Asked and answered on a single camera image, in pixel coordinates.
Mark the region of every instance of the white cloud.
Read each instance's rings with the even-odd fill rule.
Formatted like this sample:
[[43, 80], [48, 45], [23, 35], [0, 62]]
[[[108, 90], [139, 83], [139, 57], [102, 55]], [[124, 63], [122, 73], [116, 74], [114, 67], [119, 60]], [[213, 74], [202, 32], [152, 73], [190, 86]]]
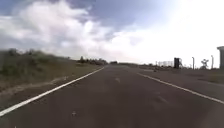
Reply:
[[38, 48], [76, 59], [83, 55], [141, 63], [181, 57], [189, 65], [194, 56], [200, 66], [214, 55], [217, 67], [216, 47], [224, 42], [223, 6], [222, 0], [176, 0], [176, 8], [166, 12], [166, 24], [144, 29], [130, 25], [114, 32], [92, 20], [89, 9], [71, 8], [63, 0], [36, 1], [0, 16], [0, 43], [2, 48]]

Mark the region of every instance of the tree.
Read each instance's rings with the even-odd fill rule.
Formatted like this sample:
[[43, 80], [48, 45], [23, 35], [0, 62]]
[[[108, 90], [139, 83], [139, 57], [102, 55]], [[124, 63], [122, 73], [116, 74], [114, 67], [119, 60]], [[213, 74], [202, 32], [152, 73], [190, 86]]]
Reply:
[[111, 61], [110, 64], [117, 64], [117, 61]]
[[80, 63], [85, 63], [85, 60], [83, 59], [83, 57], [81, 56], [80, 60], [79, 60]]
[[19, 53], [18, 53], [17, 49], [11, 48], [7, 51], [7, 55], [16, 57], [19, 55]]
[[153, 64], [152, 64], [152, 63], [150, 63], [150, 64], [149, 64], [149, 66], [150, 66], [150, 67], [152, 67], [152, 66], [153, 66]]

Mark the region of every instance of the utility pole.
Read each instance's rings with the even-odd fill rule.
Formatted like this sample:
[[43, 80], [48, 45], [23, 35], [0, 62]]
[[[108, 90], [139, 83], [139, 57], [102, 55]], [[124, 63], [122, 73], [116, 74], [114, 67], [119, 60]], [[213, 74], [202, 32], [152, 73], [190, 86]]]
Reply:
[[194, 70], [194, 62], [195, 62], [195, 59], [194, 59], [194, 57], [192, 57], [192, 59], [193, 59], [193, 70]]
[[212, 66], [211, 66], [211, 69], [213, 69], [214, 57], [213, 57], [213, 55], [211, 55], [211, 57], [212, 57]]

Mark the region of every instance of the roadside vegetation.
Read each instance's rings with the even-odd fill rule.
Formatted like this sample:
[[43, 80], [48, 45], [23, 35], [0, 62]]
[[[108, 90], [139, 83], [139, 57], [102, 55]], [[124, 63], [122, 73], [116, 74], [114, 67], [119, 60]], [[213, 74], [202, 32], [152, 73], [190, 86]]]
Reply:
[[140, 68], [144, 70], [153, 70], [154, 72], [162, 73], [163, 71], [174, 73], [177, 75], [185, 75], [192, 77], [197, 80], [224, 84], [224, 70], [223, 69], [208, 69], [207, 60], [202, 61], [202, 66], [200, 68], [192, 69], [189, 67], [181, 67], [180, 69], [174, 69], [172, 66], [157, 66], [153, 64], [131, 64], [131, 63], [121, 63], [121, 65], [126, 65], [133, 68]]
[[72, 60], [29, 50], [0, 51], [0, 92], [22, 84], [50, 81], [64, 76], [82, 76], [105, 65], [103, 59]]

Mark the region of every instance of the grass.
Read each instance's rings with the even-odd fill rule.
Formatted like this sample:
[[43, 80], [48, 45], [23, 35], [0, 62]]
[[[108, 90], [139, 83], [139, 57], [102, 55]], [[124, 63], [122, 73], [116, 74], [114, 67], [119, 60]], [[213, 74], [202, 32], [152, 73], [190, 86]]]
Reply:
[[19, 52], [16, 49], [0, 51], [0, 92], [10, 89], [44, 83], [63, 77], [80, 77], [99, 65], [78, 63], [65, 57], [58, 57], [41, 51]]
[[181, 74], [212, 83], [224, 84], [224, 70], [181, 69]]

